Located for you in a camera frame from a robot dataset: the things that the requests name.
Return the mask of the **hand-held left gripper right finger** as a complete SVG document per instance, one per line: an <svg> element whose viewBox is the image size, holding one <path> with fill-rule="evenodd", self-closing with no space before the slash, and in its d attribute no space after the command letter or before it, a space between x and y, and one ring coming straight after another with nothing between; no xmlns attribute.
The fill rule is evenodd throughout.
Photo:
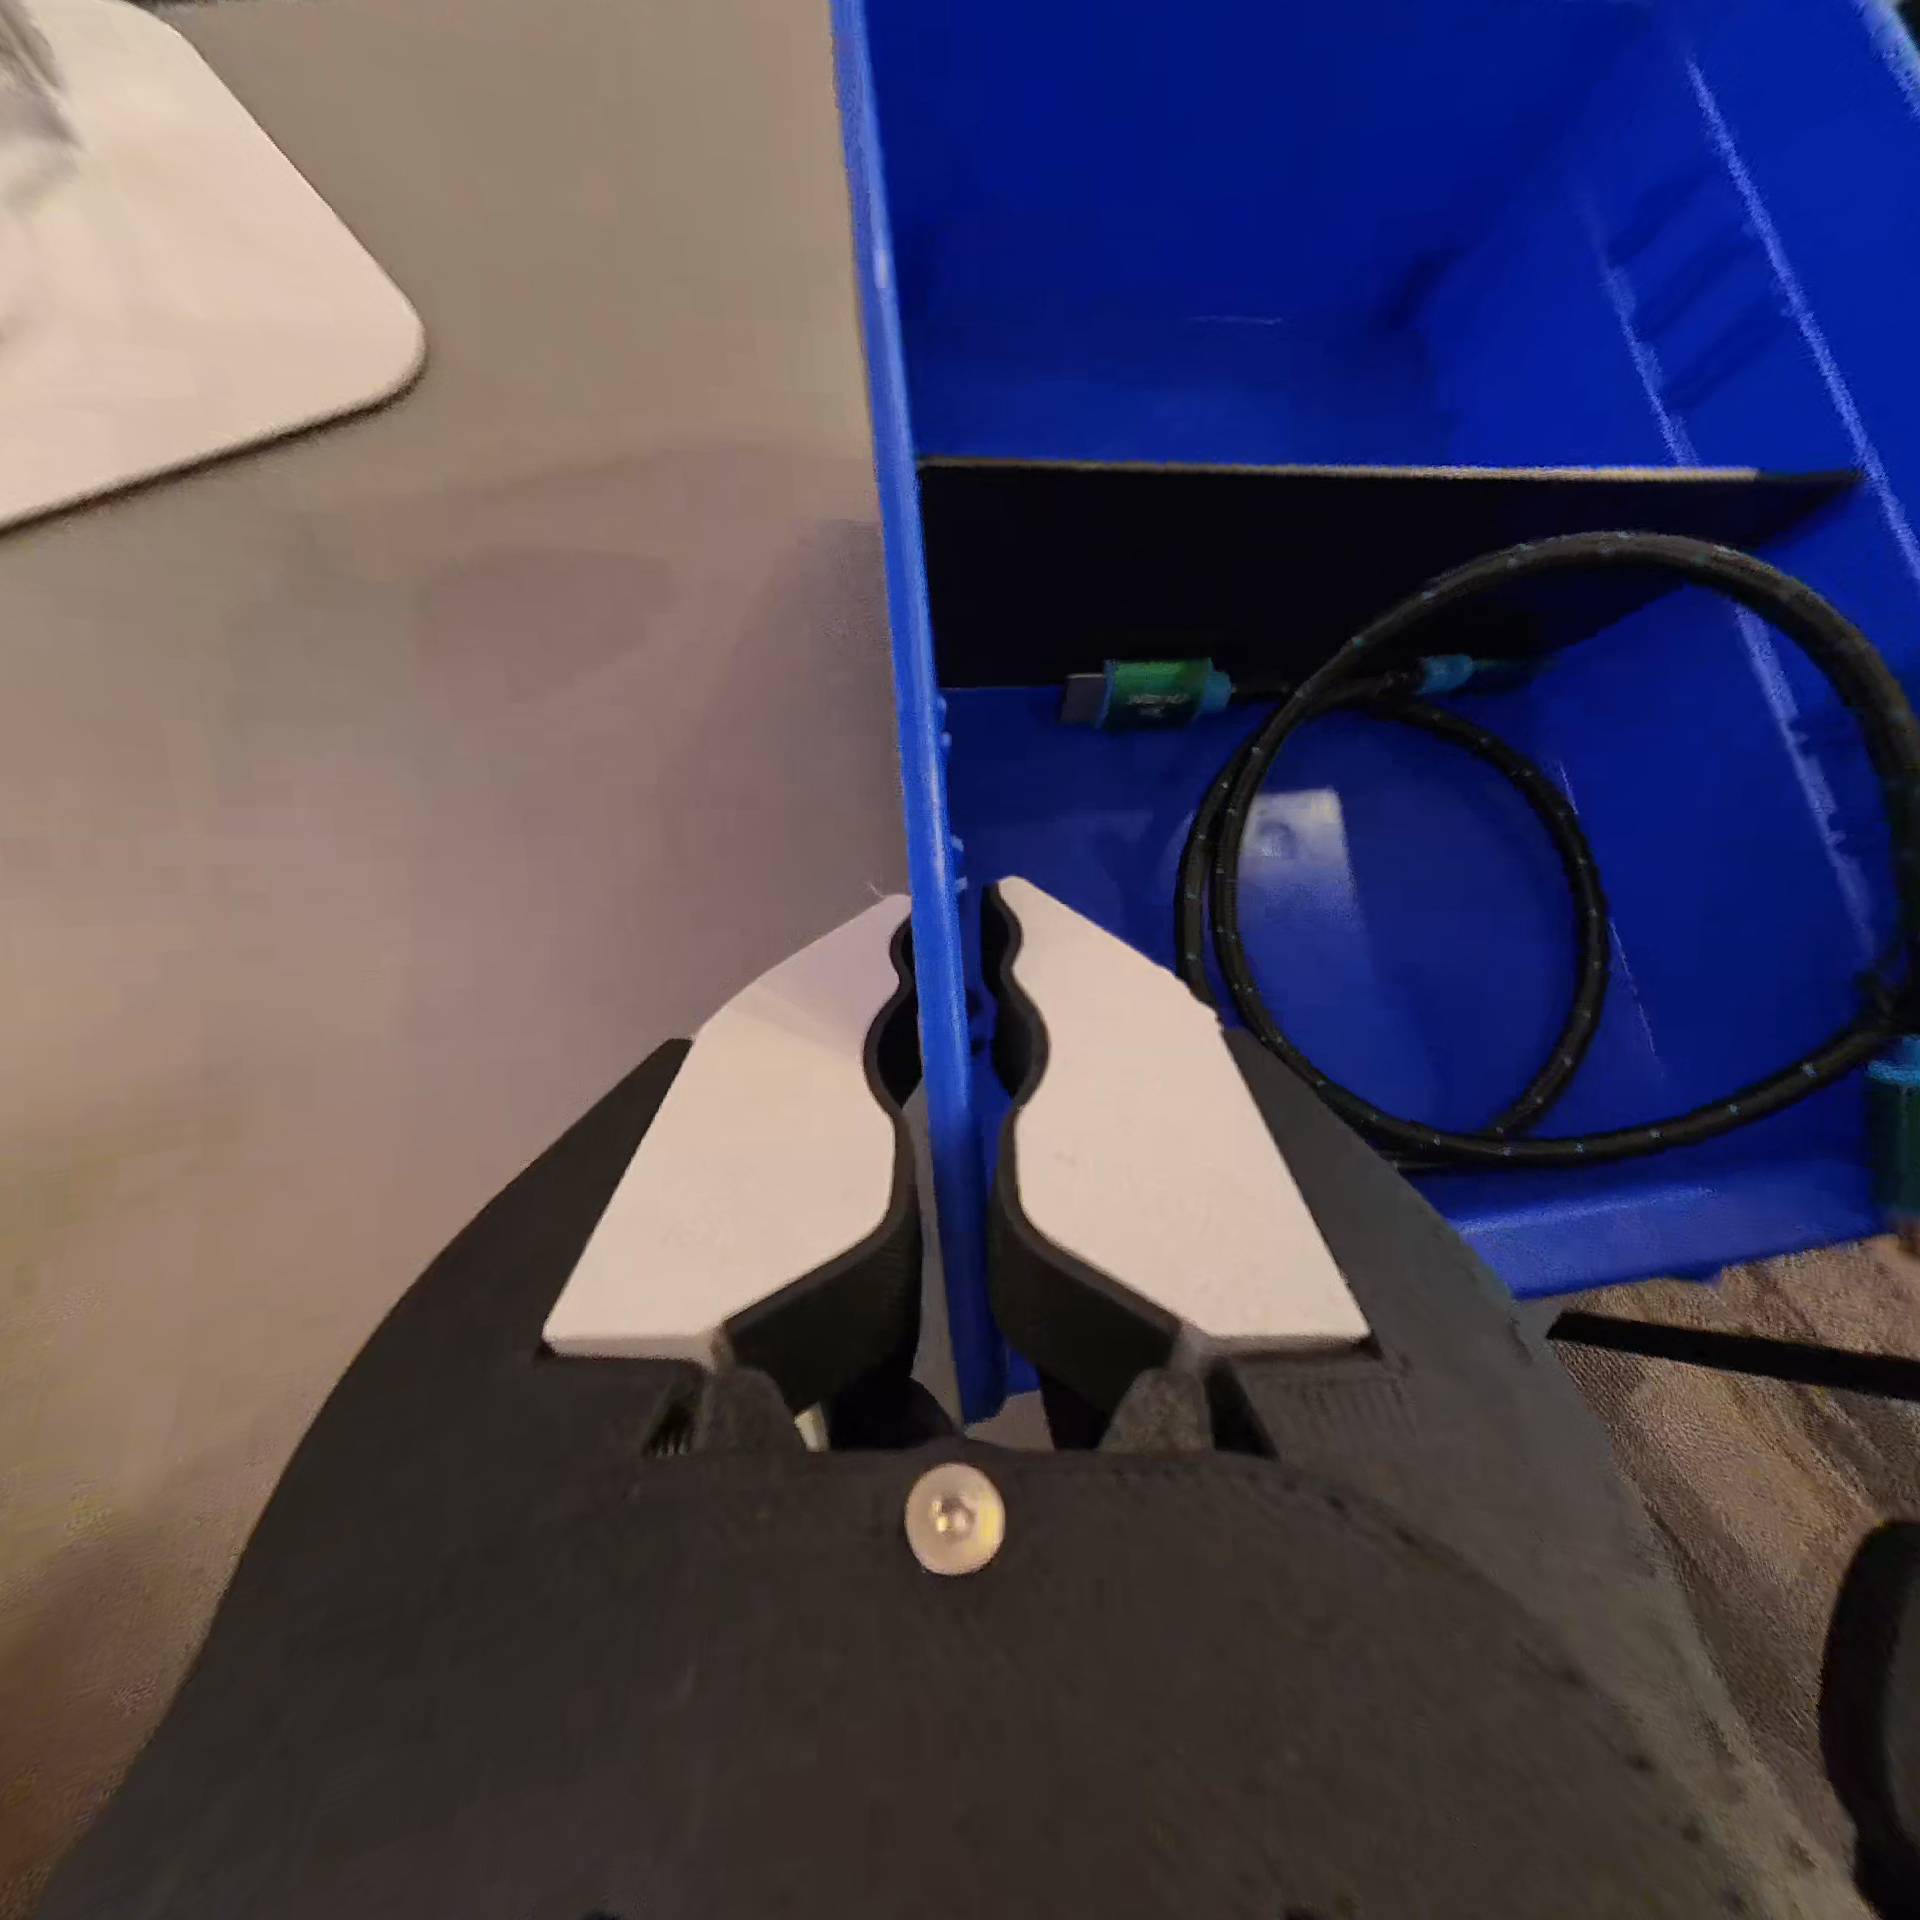
<svg viewBox="0 0 1920 1920"><path fill-rule="evenodd" d="M1222 1025L1175 975L1024 877L980 898L980 968L1007 1095L990 1297L1045 1380L1114 1412L1158 1370L1369 1344Z"/></svg>

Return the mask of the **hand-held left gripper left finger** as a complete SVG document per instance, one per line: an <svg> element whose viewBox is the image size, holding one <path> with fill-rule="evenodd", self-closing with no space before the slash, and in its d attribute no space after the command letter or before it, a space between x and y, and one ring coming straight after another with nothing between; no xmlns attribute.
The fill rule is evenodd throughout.
<svg viewBox="0 0 1920 1920"><path fill-rule="evenodd" d="M910 961L910 903L884 896L702 1025L543 1322L551 1353L748 1370L792 1411L911 1361Z"/></svg>

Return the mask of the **blue plastic bin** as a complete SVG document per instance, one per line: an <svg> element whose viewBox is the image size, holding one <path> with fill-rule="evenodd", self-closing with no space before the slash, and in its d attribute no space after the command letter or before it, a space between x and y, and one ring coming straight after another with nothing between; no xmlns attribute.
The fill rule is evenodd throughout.
<svg viewBox="0 0 1920 1920"><path fill-rule="evenodd" d="M991 1309L980 898L1041 892L1177 977L1188 823L1276 706L1063 723L943 689L922 459L1856 469L1774 553L1914 711L1914 5L831 5L869 360L930 1164L967 1417L1031 1386ZM1890 955L1878 785L1796 647L1645 575L1549 576L1414 657L1573 803L1612 981L1536 1136L1687 1114L1856 1015ZM1568 887L1470 755L1357 711L1254 801L1241 940L1340 1087L1449 1131L1568 1011ZM1404 1170L1552 1299L1872 1234L1864 1075L1720 1140Z"/></svg>

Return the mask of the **black bin divider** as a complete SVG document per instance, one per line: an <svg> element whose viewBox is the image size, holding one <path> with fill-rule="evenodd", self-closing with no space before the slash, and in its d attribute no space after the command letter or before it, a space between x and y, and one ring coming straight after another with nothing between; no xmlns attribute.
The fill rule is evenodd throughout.
<svg viewBox="0 0 1920 1920"><path fill-rule="evenodd" d="M1769 556L1861 484L1856 469L922 459L933 653L943 689L1170 658L1293 683L1511 544L1649 533Z"/></svg>

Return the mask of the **black round object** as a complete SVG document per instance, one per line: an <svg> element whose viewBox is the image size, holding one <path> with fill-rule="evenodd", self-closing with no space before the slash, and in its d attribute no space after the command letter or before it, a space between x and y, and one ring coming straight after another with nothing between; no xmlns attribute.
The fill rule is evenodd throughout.
<svg viewBox="0 0 1920 1920"><path fill-rule="evenodd" d="M1853 1880L1880 1919L1917 1915L1917 1525L1857 1546L1820 1664L1817 1740L1853 1827Z"/></svg>

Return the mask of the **white mat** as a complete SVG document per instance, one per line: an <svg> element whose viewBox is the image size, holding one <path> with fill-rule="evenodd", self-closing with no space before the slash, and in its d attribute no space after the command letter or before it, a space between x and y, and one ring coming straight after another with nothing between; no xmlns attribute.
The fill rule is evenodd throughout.
<svg viewBox="0 0 1920 1920"><path fill-rule="evenodd" d="M2 5L2 527L375 412L397 283L174 28Z"/></svg>

